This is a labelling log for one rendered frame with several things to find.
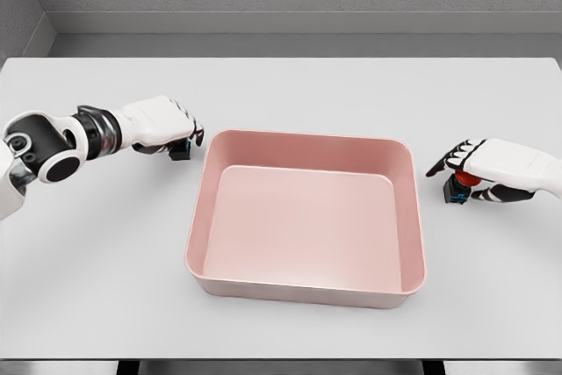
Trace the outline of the black blue industrial switch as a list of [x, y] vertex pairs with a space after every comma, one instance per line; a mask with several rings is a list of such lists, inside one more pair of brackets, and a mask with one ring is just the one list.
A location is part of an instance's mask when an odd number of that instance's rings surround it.
[[191, 141], [188, 138], [173, 141], [169, 144], [168, 156], [172, 161], [191, 159]]

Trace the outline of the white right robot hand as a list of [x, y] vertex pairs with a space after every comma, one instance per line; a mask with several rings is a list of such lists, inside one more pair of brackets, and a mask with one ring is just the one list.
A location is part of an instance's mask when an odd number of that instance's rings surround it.
[[510, 203], [529, 200], [539, 190], [548, 155], [501, 139], [462, 141], [430, 168], [432, 177], [445, 169], [460, 170], [493, 185], [474, 191], [471, 198]]

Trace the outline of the pink rectangular basket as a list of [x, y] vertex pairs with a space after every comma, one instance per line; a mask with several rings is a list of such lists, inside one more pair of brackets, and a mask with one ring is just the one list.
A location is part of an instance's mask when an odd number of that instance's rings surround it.
[[213, 295], [397, 307], [426, 280], [412, 153], [380, 138], [220, 131], [184, 260]]

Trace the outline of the red button industrial switch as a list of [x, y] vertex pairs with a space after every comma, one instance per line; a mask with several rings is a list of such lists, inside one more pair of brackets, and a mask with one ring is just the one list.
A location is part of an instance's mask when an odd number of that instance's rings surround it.
[[472, 188], [482, 181], [481, 178], [462, 170], [456, 170], [445, 182], [443, 195], [446, 203], [464, 204], [472, 194]]

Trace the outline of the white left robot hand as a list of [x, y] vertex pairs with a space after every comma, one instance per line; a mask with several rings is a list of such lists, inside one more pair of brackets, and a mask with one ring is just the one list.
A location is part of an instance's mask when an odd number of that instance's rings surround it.
[[119, 121], [122, 148], [132, 147], [146, 155], [168, 153], [173, 141], [188, 138], [197, 147], [205, 129], [175, 100], [152, 97], [122, 108]]

